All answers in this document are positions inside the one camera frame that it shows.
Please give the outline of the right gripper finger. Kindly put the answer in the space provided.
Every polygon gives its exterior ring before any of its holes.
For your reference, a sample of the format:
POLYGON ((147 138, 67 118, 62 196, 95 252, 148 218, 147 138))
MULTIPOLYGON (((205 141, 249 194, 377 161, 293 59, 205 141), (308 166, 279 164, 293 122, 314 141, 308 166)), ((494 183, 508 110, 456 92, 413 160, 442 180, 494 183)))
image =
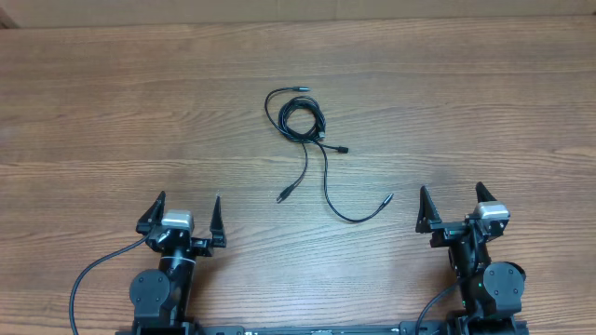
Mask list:
POLYGON ((420 207, 418 211, 415 231, 417 233, 432 233, 441 225, 440 214, 432 201, 426 186, 420 189, 420 207))
POLYGON ((478 203, 494 202, 496 200, 496 198, 488 191, 486 186, 481 181, 476 183, 475 192, 478 203))

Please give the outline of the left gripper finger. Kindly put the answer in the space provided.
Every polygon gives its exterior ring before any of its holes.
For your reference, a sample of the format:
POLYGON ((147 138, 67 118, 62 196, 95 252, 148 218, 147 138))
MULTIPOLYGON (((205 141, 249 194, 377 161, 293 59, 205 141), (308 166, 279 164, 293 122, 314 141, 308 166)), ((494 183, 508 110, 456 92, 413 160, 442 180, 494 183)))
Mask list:
POLYGON ((210 221, 211 244, 215 248, 226 247, 226 235, 222 217, 221 197, 217 194, 210 221))
POLYGON ((165 209, 166 193, 161 191, 156 201, 138 219, 135 231, 141 235, 148 235, 152 229, 161 223, 165 209))

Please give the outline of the black cable silver plugs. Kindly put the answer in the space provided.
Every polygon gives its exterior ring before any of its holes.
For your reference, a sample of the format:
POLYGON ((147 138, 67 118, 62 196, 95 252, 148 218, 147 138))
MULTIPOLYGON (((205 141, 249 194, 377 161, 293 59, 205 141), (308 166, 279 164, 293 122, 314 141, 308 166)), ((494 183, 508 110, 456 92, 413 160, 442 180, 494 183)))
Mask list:
POLYGON ((394 195, 389 194, 386 198, 377 206, 377 208, 371 212, 367 216, 363 216, 361 218, 355 218, 346 216, 345 213, 341 212, 333 203, 334 200, 339 200, 341 202, 341 209, 347 209, 348 205, 351 205, 351 210, 356 210, 360 208, 360 199, 354 195, 354 191, 352 189, 346 189, 345 187, 341 189, 340 193, 335 195, 330 194, 330 177, 329 177, 329 157, 327 155, 328 151, 335 151, 338 154, 347 154, 348 149, 343 146, 329 146, 325 144, 321 144, 319 142, 316 143, 318 148, 321 150, 324 160, 324 172, 323 172, 323 193, 326 199, 328 206, 330 207, 331 211, 337 215, 343 221, 348 222, 349 224, 359 224, 365 221, 368 221, 378 215, 387 205, 390 204, 394 195))

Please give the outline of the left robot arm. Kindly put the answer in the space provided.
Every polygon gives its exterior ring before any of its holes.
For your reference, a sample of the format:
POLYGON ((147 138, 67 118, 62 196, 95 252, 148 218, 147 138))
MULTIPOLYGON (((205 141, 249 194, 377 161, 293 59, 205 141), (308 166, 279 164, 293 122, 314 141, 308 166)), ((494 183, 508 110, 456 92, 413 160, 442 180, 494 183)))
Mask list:
POLYGON ((140 272, 131 281, 129 298, 134 305, 133 334, 203 334, 203 328, 187 315, 196 259, 211 257, 227 244, 221 198, 215 199, 209 238, 193 236, 191 211, 165 209, 166 194, 139 218, 136 232, 143 243, 160 255, 155 269, 140 272))

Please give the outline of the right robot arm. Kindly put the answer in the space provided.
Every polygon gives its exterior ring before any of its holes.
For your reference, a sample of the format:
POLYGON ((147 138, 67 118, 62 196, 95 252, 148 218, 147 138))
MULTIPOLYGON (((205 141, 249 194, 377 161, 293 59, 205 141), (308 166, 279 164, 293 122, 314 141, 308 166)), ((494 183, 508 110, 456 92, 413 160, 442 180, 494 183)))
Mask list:
POLYGON ((520 265, 493 262, 487 244, 503 235, 510 212, 506 205, 487 190, 482 182, 475 186, 477 205, 461 221, 440 218, 427 187, 420 189, 420 208, 415 231, 430 234, 429 245, 447 248, 456 280, 437 294, 418 316, 413 332, 435 334, 527 334, 524 321, 516 321, 522 310, 526 273, 520 265), (425 323, 431 307, 458 289, 463 309, 450 312, 435 325, 425 323))

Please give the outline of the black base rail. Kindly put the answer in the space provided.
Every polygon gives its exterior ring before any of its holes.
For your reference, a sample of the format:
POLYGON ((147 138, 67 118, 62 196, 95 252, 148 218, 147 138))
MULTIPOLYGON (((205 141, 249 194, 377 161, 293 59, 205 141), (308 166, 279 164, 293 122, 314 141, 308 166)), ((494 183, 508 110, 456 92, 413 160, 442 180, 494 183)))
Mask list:
MULTIPOLYGON (((328 326, 288 328, 243 328, 241 326, 199 327, 198 330, 142 330, 140 334, 205 334, 205 335, 415 335, 415 321, 402 321, 398 325, 384 326, 328 326)), ((468 334, 481 335, 529 335, 527 324, 511 325, 478 322, 468 324, 468 334)))

